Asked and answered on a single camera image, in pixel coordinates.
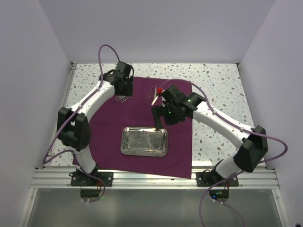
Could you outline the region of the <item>steel instrument tray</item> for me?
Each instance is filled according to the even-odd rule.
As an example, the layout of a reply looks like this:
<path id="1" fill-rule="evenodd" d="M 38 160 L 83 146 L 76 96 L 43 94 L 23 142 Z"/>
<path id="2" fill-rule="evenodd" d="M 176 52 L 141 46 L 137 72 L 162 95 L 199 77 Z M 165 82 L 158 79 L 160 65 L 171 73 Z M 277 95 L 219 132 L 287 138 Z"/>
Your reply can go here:
<path id="1" fill-rule="evenodd" d="M 143 131 L 147 131 L 155 147 L 152 151 Z M 164 157 L 168 152 L 168 132 L 148 127 L 126 127 L 123 129 L 120 151 L 124 155 L 142 157 Z"/>

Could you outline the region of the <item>steel scissors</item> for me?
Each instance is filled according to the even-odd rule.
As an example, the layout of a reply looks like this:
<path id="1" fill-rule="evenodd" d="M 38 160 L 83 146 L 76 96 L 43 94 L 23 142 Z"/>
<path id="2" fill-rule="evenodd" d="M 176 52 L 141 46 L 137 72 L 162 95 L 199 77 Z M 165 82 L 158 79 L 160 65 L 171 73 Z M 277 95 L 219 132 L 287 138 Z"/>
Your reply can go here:
<path id="1" fill-rule="evenodd" d="M 116 97 L 116 101 L 123 101 L 124 100 L 124 96 L 117 96 Z"/>
<path id="2" fill-rule="evenodd" d="M 126 102 L 128 100 L 128 97 L 127 96 L 121 96 L 121 102 Z"/>

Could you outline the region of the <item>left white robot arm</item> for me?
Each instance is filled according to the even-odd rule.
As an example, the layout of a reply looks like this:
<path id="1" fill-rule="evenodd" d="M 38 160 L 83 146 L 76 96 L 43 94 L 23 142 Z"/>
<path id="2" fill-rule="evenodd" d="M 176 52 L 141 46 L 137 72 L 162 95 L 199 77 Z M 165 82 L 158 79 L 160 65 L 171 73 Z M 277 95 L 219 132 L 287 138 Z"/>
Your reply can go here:
<path id="1" fill-rule="evenodd" d="M 89 150 L 92 132 L 89 122 L 96 111 L 113 96 L 132 96 L 134 69 L 130 64 L 119 61 L 113 70 L 99 77 L 94 88 L 77 104 L 62 107 L 58 112 L 57 138 L 68 147 L 83 172 L 81 179 L 92 186 L 98 181 L 96 162 Z"/>

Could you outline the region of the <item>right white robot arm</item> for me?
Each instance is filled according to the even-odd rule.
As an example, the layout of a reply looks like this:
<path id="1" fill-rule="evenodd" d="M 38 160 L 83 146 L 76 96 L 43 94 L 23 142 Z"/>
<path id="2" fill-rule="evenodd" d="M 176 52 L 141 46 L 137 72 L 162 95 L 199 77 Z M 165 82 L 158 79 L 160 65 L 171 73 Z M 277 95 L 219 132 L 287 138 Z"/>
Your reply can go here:
<path id="1" fill-rule="evenodd" d="M 224 136 L 237 152 L 219 161 L 205 179 L 215 185 L 223 185 L 228 177 L 244 171 L 251 173 L 268 151 L 266 131 L 261 126 L 251 128 L 227 116 L 208 104 L 206 98 L 193 92 L 186 96 L 177 86 L 163 90 L 155 88 L 155 98 L 162 98 L 160 105 L 152 106 L 152 115 L 157 130 L 162 129 L 161 117 L 169 126 L 184 122 L 187 118 L 201 122 Z"/>

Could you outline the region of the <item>purple cloth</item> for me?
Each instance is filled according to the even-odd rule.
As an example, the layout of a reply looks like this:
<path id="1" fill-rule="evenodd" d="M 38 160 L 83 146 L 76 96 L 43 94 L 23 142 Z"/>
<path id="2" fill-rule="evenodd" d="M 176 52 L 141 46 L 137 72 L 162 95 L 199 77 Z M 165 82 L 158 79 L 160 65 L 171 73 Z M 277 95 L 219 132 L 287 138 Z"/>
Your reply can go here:
<path id="1" fill-rule="evenodd" d="M 89 149 L 98 168 L 129 172 L 191 177 L 192 120 L 186 119 L 176 125 L 164 125 L 168 132 L 168 152 L 164 157 L 124 155 L 120 151 L 123 129 L 126 127 L 154 127 L 151 111 L 152 95 L 145 98 L 153 85 L 163 87 L 163 79 L 134 77 L 133 98 L 126 102 L 107 100 L 92 116 L 89 125 L 92 138 Z"/>

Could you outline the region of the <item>steel pointed tweezers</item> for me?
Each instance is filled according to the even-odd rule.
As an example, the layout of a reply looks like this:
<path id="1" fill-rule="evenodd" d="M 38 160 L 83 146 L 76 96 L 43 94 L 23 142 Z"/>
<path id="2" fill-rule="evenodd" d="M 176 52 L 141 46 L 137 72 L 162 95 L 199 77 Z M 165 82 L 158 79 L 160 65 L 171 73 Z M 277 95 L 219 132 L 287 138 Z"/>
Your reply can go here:
<path id="1" fill-rule="evenodd" d="M 145 103 L 149 102 L 149 100 L 151 99 L 152 95 L 154 95 L 154 97 L 156 97 L 156 94 L 157 94 L 157 85 L 153 85 L 150 88 L 150 90 L 149 90 L 149 92 L 148 92 L 148 94 L 147 94 L 147 96 L 145 98 Z"/>

